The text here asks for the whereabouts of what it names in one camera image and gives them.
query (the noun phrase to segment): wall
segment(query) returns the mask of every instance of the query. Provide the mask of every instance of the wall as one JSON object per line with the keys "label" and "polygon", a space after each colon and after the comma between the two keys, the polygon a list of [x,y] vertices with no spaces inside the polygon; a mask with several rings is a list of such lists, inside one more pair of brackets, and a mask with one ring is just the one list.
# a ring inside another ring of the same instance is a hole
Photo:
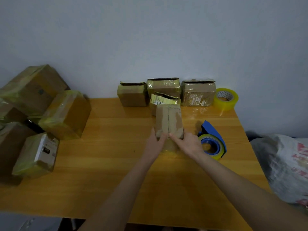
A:
{"label": "wall", "polygon": [[212,77],[245,130],[308,137],[308,0],[0,0],[0,85],[49,63],[73,89]]}

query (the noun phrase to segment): person's left hand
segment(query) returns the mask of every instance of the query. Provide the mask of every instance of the person's left hand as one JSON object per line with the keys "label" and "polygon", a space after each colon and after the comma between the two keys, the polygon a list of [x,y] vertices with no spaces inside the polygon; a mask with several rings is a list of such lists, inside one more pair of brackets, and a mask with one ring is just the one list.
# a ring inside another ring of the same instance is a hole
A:
{"label": "person's left hand", "polygon": [[164,143],[168,135],[163,133],[159,140],[156,139],[155,129],[154,127],[151,130],[151,135],[147,139],[147,144],[144,148],[143,158],[155,161],[158,155],[160,154],[161,150],[163,149]]}

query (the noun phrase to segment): wooden table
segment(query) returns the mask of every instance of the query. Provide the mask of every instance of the wooden table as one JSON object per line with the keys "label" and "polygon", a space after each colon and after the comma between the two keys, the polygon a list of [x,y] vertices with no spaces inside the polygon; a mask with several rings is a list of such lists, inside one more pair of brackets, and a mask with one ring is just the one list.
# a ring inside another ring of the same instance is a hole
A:
{"label": "wooden table", "polygon": [[[118,98],[92,99],[81,139],[61,141],[54,172],[0,189],[0,210],[89,217],[140,158],[155,117],[149,107],[123,108]],[[209,121],[225,140],[220,160],[270,191],[234,110],[182,107],[193,133]],[[207,174],[184,154],[162,153],[149,170],[129,222],[219,230],[251,230]]]}

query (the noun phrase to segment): person's left arm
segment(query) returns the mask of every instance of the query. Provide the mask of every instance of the person's left arm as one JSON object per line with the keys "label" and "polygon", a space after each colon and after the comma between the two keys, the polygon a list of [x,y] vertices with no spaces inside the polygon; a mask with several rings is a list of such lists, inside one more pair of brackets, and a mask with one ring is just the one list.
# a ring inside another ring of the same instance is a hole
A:
{"label": "person's left arm", "polygon": [[133,169],[123,178],[114,192],[83,225],[79,231],[122,231],[129,219],[142,182],[153,162],[161,152],[167,135],[159,141],[152,128],[144,153]]}

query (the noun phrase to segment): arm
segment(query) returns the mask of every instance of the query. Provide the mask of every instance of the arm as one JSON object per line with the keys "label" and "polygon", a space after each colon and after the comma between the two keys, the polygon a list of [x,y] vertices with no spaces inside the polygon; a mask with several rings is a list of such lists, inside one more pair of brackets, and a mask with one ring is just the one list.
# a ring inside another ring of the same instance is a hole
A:
{"label": "arm", "polygon": [[205,154],[197,136],[185,132],[183,140],[170,138],[206,171],[254,231],[307,230],[308,217]]}
{"label": "arm", "polygon": [[135,199],[149,168],[161,152],[167,135],[156,140],[154,128],[144,153],[103,205],[80,227],[80,231],[120,231],[125,229]]}

